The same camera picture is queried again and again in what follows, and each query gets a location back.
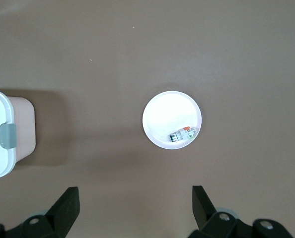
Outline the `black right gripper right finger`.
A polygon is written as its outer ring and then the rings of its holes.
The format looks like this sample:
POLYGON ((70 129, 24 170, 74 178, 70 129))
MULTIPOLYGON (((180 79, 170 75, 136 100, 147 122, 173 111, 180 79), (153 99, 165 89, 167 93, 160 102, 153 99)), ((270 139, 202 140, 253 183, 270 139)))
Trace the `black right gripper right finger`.
POLYGON ((192 210, 198 229, 188 238, 293 238, 277 221, 256 219, 250 226, 230 212, 217 211, 201 185, 192 187, 192 210))

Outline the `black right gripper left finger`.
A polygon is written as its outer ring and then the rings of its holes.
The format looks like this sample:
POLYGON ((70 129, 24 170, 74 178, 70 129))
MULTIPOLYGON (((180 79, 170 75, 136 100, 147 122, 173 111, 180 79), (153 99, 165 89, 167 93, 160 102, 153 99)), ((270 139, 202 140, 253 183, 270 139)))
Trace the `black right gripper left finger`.
POLYGON ((79 213, 79 190, 69 187, 46 214, 32 216, 8 231, 0 224, 0 238, 66 238, 79 213))

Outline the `pink round plate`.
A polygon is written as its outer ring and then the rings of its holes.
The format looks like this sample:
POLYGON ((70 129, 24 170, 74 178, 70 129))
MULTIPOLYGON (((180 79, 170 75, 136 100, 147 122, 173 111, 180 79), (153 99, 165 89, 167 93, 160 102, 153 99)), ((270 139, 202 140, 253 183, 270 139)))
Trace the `pink round plate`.
POLYGON ((163 149, 181 149, 195 140, 202 127, 202 113, 190 96, 166 91, 154 96, 146 105, 142 124, 147 138, 163 149), (184 127, 196 127, 198 134, 190 140, 171 142, 169 135, 184 127))

